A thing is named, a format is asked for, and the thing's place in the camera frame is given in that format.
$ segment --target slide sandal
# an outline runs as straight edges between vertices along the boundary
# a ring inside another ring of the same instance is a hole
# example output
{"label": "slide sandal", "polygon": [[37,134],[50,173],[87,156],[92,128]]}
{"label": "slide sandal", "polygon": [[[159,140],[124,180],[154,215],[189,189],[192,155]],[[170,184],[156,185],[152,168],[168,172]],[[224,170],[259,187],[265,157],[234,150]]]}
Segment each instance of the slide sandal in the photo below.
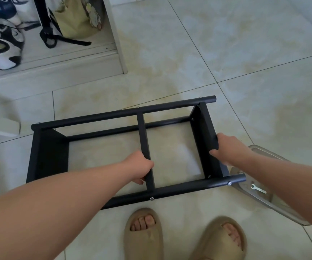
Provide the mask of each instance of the slide sandal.
{"label": "slide sandal", "polygon": [[[141,231],[131,231],[132,223],[138,218],[152,215],[155,225]],[[161,222],[154,210],[144,208],[135,211],[128,219],[124,232],[126,260],[163,260],[163,236]]]}
{"label": "slide sandal", "polygon": [[[223,224],[232,224],[240,234],[242,249],[240,249],[223,229]],[[190,260],[243,260],[246,255],[246,236],[240,225],[227,216],[214,219],[204,231]]]}

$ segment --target small open-end wrench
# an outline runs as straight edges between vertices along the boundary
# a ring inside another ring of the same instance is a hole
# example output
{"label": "small open-end wrench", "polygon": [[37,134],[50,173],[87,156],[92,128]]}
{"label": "small open-end wrench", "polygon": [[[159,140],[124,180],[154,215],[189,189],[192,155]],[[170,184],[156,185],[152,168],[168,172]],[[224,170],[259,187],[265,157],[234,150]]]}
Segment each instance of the small open-end wrench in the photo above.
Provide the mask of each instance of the small open-end wrench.
{"label": "small open-end wrench", "polygon": [[259,192],[263,192],[263,193],[267,194],[267,192],[266,192],[265,190],[262,190],[261,188],[258,188],[258,187],[257,187],[256,185],[254,185],[253,183],[252,183],[251,185],[252,185],[251,189],[257,190],[257,191],[259,191]]}

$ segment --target black rack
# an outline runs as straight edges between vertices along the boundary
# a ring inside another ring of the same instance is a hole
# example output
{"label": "black rack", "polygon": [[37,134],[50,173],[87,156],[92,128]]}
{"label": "black rack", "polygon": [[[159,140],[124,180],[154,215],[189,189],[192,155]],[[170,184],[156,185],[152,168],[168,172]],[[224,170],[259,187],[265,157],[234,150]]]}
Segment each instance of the black rack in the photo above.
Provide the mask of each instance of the black rack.
{"label": "black rack", "polygon": [[[130,131],[139,131],[141,151],[145,158],[151,159],[146,129],[182,122],[190,122],[191,124],[205,178],[196,181],[155,188],[153,171],[151,169],[145,176],[147,187],[146,191],[113,197],[105,204],[103,209],[148,200],[152,201],[158,198],[205,190],[223,185],[232,185],[233,183],[245,181],[246,177],[243,173],[229,175],[227,166],[223,165],[219,160],[209,154],[211,149],[218,149],[218,141],[206,103],[213,103],[215,101],[216,96],[203,98],[200,97],[158,105],[123,109],[106,113],[33,124],[31,128],[34,131],[34,134],[26,182],[28,183],[54,174],[67,172],[69,143],[76,140],[91,139]],[[189,116],[150,123],[144,122],[143,114],[145,113],[189,106],[194,106]],[[58,127],[109,120],[113,118],[122,118],[133,115],[137,116],[138,122],[137,125],[133,126],[126,126],[73,136],[64,136],[58,131],[54,130],[54,128]]]}

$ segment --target black strap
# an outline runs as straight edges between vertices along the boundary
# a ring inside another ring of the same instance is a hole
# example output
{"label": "black strap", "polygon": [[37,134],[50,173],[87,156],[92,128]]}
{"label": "black strap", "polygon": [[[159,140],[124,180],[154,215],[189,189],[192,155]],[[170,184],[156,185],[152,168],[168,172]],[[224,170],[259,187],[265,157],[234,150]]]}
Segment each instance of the black strap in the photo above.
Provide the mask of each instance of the black strap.
{"label": "black strap", "polygon": [[47,13],[46,0],[34,0],[34,3],[37,8],[39,20],[41,21],[41,25],[43,27],[39,35],[41,36],[41,39],[43,40],[47,48],[54,48],[58,40],[75,45],[91,45],[91,42],[78,41],[54,34],[50,25],[51,20]]}

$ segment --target yellow bag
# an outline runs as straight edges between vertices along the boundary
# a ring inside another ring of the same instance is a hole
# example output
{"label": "yellow bag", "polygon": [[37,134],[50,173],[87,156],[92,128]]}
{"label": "yellow bag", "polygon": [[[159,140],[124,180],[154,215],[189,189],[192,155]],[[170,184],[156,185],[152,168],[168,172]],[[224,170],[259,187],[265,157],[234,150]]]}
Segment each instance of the yellow bag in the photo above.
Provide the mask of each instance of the yellow bag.
{"label": "yellow bag", "polygon": [[56,11],[50,10],[50,18],[58,31],[66,38],[82,39],[97,33],[86,15],[82,0],[64,0]]}

